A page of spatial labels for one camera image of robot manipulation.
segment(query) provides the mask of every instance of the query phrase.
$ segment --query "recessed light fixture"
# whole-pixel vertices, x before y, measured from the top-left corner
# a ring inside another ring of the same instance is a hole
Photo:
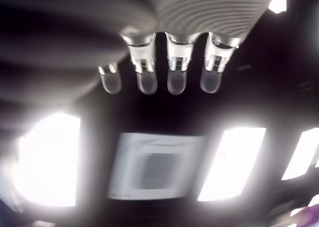
[[[288,180],[306,174],[318,144],[319,128],[303,132],[282,180]]]
[[[20,191],[31,202],[74,206],[80,118],[52,115],[20,143]]]
[[[287,1],[286,0],[272,0],[268,7],[274,13],[278,14],[282,11],[287,10]]]
[[[216,201],[241,194],[261,147],[266,129],[226,130],[209,170],[199,201]]]
[[[312,200],[310,201],[308,207],[314,206],[319,204],[319,195],[315,195]]]
[[[301,208],[298,208],[298,209],[294,209],[291,211],[290,213],[290,216],[294,216],[296,214],[298,214],[300,211],[302,211],[305,207],[301,207]]]

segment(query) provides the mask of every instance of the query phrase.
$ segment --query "vent grille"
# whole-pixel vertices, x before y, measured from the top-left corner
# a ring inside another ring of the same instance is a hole
[[[138,189],[165,189],[172,186],[173,173],[179,165],[179,154],[154,153],[141,158]]]

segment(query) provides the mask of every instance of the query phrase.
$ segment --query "dark ceiling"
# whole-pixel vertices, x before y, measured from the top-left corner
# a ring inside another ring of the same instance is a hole
[[[317,0],[288,0],[287,12],[266,11],[233,54],[216,94],[206,94],[199,86],[207,34],[195,44],[187,86],[179,96],[167,91],[166,36],[158,34],[158,90],[154,95],[138,90],[134,67],[126,57],[119,64],[123,83],[119,94],[108,94],[100,84],[69,110],[81,116],[76,207],[44,208],[27,203],[19,218],[55,222],[57,227],[269,226],[269,212],[277,205],[292,200],[291,209],[307,205],[319,193],[319,170],[311,167],[306,175],[285,182],[281,177],[301,132],[319,126],[318,17]],[[201,156],[206,160],[206,151],[217,148],[223,130],[238,125],[267,128],[239,197],[197,202],[208,171],[203,161],[184,198],[106,198],[120,133],[205,136]]]

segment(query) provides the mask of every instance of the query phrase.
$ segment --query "air conditioning vent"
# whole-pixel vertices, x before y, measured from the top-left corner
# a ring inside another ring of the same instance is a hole
[[[202,137],[123,133],[108,197],[151,200],[183,196],[201,144]]]
[[[155,153],[141,161],[139,189],[164,189],[172,185],[174,170],[180,160],[178,154]]]

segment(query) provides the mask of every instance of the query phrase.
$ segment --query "bright light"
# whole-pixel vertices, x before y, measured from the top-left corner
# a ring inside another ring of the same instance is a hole
[[[302,211],[305,207],[301,207],[301,208],[298,208],[298,209],[294,209],[291,211],[290,213],[290,216],[294,216],[296,214],[298,214],[300,211]]]
[[[319,128],[303,132],[282,180],[304,175],[311,164],[318,144]]]
[[[319,195],[315,195],[312,200],[310,201],[308,207],[314,206],[319,204]]]
[[[23,185],[29,201],[75,206],[80,119],[55,114],[41,121],[20,144]]]
[[[199,201],[238,196],[255,163],[266,129],[241,127],[226,130],[209,170]]]
[[[287,2],[286,0],[272,0],[268,8],[278,14],[287,10]]]

